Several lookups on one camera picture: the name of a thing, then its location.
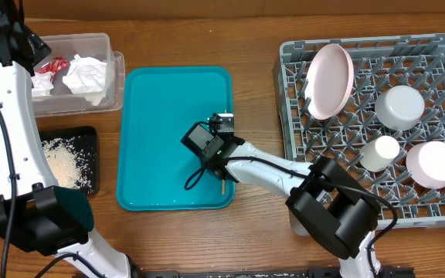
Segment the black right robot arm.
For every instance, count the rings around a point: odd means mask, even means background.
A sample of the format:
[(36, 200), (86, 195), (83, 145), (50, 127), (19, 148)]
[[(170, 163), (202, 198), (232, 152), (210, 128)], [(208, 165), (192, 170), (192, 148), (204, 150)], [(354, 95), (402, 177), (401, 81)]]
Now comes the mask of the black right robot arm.
[(381, 231), (383, 207), (396, 209), (361, 186), (336, 161), (314, 163), (279, 158), (235, 136), (232, 114), (213, 114), (185, 135), (185, 144), (199, 158), (193, 174), (211, 172), (222, 181), (257, 185), (284, 198), (294, 219), (329, 253), (340, 260), (343, 277), (381, 277), (374, 244), (397, 223), (394, 215)]

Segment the red wrapper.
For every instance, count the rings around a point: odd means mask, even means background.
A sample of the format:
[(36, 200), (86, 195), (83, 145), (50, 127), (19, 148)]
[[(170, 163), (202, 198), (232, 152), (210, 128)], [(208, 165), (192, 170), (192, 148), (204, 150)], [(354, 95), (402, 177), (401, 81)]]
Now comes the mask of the red wrapper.
[(37, 73), (58, 73), (60, 70), (66, 68), (69, 65), (69, 62), (65, 60), (63, 57), (56, 57), (52, 59), (47, 64), (43, 65), (37, 70)]

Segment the pink plate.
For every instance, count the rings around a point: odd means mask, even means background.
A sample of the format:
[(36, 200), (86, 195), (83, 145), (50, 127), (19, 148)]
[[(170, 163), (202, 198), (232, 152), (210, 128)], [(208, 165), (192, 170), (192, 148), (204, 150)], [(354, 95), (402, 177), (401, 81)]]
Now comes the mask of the pink plate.
[(350, 55), (338, 44), (321, 48), (307, 72), (306, 99), (312, 117), (326, 120), (338, 114), (351, 95), (354, 68)]

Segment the wooden chopstick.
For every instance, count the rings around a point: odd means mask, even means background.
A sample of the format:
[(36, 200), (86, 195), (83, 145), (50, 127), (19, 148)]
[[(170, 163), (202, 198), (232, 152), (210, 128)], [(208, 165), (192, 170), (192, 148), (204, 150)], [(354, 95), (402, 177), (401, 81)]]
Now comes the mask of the wooden chopstick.
[(226, 180), (225, 178), (222, 179), (222, 195), (226, 194)]

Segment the small white tissue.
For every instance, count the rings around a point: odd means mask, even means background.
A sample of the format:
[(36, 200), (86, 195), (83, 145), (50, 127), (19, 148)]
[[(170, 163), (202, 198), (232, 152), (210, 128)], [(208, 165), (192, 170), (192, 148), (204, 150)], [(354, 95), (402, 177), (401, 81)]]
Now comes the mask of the small white tissue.
[(35, 73), (32, 79), (32, 97), (49, 96), (53, 89), (52, 73)]

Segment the pink bowl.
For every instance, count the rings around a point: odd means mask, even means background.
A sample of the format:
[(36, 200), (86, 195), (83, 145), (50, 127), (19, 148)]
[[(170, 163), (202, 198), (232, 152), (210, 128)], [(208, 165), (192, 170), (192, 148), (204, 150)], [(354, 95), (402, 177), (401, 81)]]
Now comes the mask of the pink bowl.
[(445, 187), (445, 143), (430, 141), (412, 147), (406, 156), (411, 178), (429, 189)]

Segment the grey bowl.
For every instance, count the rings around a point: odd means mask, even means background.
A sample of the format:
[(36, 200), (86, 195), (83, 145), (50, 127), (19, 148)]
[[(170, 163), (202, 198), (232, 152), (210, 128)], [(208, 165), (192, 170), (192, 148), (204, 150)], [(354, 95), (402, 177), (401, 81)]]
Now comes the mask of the grey bowl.
[(385, 127), (407, 131), (415, 127), (425, 110), (425, 102), (418, 90), (399, 85), (379, 95), (375, 101), (377, 118)]

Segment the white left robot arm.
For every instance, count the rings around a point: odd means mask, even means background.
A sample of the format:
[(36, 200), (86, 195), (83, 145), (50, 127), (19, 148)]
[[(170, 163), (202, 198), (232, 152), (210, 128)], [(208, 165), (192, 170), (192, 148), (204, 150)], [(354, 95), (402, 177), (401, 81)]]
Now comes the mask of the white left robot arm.
[(66, 260), (88, 277), (138, 277), (129, 256), (94, 228), (86, 195), (58, 185), (44, 156), (32, 108), (33, 66), (46, 45), (19, 15), (0, 12), (0, 274), (8, 249)]

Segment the pile of rice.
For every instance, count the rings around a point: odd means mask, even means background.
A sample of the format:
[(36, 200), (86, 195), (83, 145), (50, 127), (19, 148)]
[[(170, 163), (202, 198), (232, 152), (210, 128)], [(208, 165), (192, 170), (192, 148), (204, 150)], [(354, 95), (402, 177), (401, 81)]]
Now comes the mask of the pile of rice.
[(75, 146), (76, 139), (55, 138), (42, 143), (46, 160), (60, 187), (82, 189), (91, 186), (87, 177), (89, 162), (86, 153)]

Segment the white napkin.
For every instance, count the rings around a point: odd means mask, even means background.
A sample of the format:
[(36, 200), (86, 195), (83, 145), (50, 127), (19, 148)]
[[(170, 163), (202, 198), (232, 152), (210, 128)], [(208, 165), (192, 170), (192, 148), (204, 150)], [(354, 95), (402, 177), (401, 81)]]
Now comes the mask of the white napkin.
[(83, 94), (93, 106), (98, 106), (106, 94), (107, 63), (76, 54), (62, 81), (73, 94)]

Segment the pale green cup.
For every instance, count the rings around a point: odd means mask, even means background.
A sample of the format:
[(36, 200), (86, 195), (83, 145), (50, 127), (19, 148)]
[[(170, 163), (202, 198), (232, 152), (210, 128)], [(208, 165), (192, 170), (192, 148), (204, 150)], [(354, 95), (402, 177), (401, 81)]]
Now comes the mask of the pale green cup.
[(400, 146), (394, 137), (381, 136), (363, 146), (360, 164), (368, 171), (378, 172), (387, 168), (399, 154)]

